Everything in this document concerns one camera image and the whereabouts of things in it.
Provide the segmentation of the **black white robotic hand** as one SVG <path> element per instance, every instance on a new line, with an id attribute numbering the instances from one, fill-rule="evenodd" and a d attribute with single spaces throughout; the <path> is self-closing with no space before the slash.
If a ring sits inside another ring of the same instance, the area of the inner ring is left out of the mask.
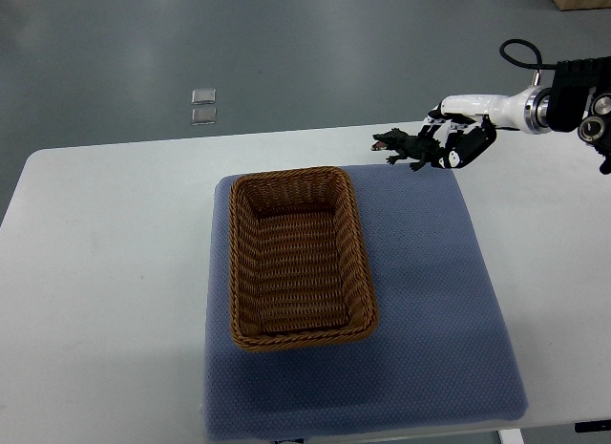
<path id="1" fill-rule="evenodd" d="M 431 166 L 462 168 L 495 142 L 499 130 L 547 133 L 545 99 L 541 88 L 528 88 L 513 96 L 450 95 L 428 112 L 418 136 L 434 138 L 446 127 L 445 142 Z"/>

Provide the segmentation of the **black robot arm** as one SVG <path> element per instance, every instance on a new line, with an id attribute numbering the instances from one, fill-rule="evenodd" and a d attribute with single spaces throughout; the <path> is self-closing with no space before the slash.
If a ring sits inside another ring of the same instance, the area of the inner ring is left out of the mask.
<path id="1" fill-rule="evenodd" d="M 510 45 L 530 49 L 534 63 L 519 61 L 507 53 Z M 546 106 L 535 107 L 536 118 L 555 132 L 576 132 L 579 139 L 603 157 L 600 172 L 610 173 L 610 58 L 608 56 L 563 60 L 554 64 L 543 61 L 532 42 L 514 38 L 503 42 L 500 55 L 511 64 L 536 74 L 554 73 L 546 97 Z"/>

